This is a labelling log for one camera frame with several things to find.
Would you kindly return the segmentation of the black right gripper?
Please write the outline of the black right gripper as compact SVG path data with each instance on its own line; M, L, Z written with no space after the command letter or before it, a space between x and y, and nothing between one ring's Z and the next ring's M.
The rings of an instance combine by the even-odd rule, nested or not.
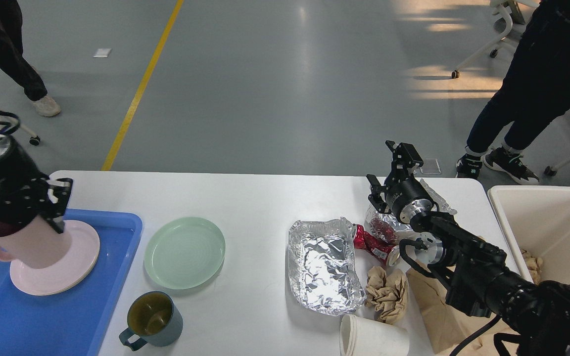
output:
M371 193L369 202L380 214L388 214L388 208L396 220L403 224L416 224L430 216L434 201L414 176L414 171L421 168L425 162L413 144L387 140L390 149L391 172L380 184L373 174L367 174Z

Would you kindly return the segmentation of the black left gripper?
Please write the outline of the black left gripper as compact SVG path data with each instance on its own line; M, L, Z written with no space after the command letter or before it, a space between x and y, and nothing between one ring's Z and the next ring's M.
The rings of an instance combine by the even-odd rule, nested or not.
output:
M72 189L72 178L48 179L13 137L0 135L0 222L23 227L40 216L61 234Z

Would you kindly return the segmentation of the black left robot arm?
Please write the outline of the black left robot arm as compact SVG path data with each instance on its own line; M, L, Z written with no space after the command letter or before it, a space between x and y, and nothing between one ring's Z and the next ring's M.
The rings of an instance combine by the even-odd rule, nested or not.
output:
M17 119L7 111L0 116ZM63 216L73 180L51 180L14 139L19 124L0 121L0 222L23 228L41 217L57 233L65 230Z

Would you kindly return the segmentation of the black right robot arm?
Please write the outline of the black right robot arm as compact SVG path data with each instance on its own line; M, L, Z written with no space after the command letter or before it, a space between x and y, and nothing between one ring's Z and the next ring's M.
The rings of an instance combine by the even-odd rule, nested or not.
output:
M435 278L446 288L446 304L469 317L495 318L468 336L452 351L456 356L500 321L514 334L497 333L493 342L500 356L505 343L518 345L519 356L570 356L570 285L522 278L505 265L507 253L459 226L442 212L414 178L424 162L413 145L387 140L393 153L391 171L383 184L367 175L369 201L380 214L394 216L414 232L427 232L434 242L403 239L400 256L411 268Z

